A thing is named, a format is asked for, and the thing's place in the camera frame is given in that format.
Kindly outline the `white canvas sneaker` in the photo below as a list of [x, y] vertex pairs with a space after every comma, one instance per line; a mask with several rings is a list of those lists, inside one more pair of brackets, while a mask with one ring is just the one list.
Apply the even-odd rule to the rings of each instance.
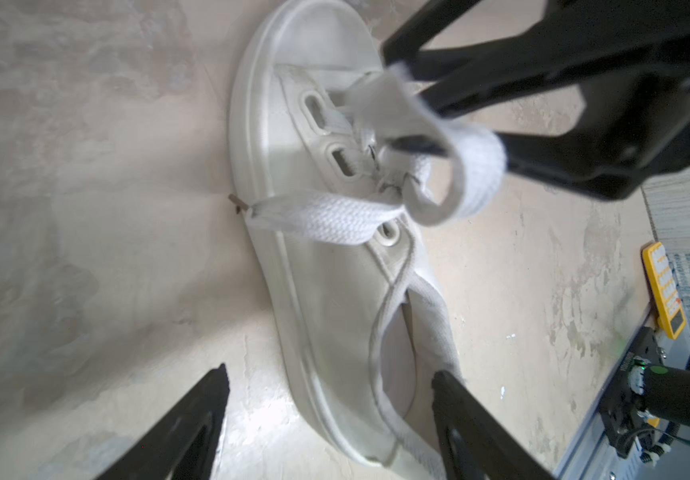
[[367, 197], [382, 177], [337, 100], [382, 70], [342, 1], [287, 1], [255, 31], [229, 117], [230, 161], [271, 297], [289, 388], [308, 424], [351, 460], [406, 479], [445, 475], [432, 377], [458, 373], [446, 302], [416, 224], [380, 219], [341, 245], [258, 218], [283, 194]]

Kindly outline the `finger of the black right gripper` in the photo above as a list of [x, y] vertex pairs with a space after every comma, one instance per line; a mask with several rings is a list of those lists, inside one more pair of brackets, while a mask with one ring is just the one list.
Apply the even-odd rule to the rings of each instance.
[[587, 136], [496, 136], [506, 151], [510, 173], [604, 201], [626, 199], [639, 188], [639, 174], [613, 163]]
[[690, 1], [572, 1], [520, 35], [426, 49], [474, 5], [430, 1], [382, 45], [386, 64], [428, 83], [421, 97], [443, 117], [610, 73], [690, 76]]

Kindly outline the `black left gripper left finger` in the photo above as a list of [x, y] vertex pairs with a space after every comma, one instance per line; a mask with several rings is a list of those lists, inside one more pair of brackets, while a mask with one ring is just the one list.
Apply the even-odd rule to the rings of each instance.
[[101, 479], [209, 479], [230, 394], [224, 364], [209, 370]]

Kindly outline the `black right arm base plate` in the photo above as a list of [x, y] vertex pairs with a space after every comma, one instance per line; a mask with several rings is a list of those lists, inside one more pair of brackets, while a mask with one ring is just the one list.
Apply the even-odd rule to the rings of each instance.
[[647, 366], [662, 365], [660, 348], [652, 328], [642, 327], [632, 340], [622, 360], [613, 371], [601, 396], [598, 413], [610, 446], [620, 458], [627, 459], [636, 443], [654, 445], [654, 417], [644, 406], [643, 373]]

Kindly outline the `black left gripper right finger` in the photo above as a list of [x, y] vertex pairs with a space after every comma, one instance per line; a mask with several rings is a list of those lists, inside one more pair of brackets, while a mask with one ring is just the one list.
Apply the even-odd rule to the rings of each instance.
[[433, 416], [448, 479], [553, 480], [449, 371], [432, 379]]

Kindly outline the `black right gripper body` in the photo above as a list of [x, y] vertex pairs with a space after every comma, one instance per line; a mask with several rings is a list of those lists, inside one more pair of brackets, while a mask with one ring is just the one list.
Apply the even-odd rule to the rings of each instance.
[[603, 48], [577, 85], [572, 190], [629, 197], [656, 176], [690, 167], [690, 1], [575, 1]]

